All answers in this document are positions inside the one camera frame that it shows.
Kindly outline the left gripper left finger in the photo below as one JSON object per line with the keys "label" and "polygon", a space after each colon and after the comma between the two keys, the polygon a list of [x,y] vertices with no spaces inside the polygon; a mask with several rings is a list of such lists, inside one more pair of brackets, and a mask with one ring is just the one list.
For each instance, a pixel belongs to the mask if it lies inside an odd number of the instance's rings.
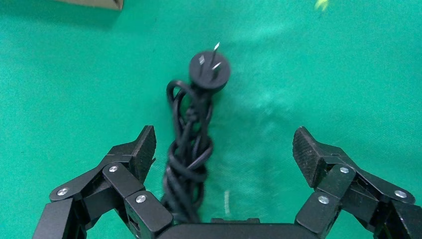
{"label": "left gripper left finger", "polygon": [[155,149],[154,127],[147,125],[136,140],[113,146],[96,167],[52,190],[33,237],[85,239],[113,210],[135,238],[158,238],[173,217],[144,186]]}

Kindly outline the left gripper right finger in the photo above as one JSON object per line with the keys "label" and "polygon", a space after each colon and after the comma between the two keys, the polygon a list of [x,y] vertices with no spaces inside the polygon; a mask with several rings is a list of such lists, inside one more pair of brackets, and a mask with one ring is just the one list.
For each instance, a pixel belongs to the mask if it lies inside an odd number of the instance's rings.
{"label": "left gripper right finger", "polygon": [[295,224],[324,239],[342,211],[376,239],[419,239],[422,209],[407,190],[361,169],[340,147],[318,142],[303,126],[293,137],[293,158],[314,192]]}

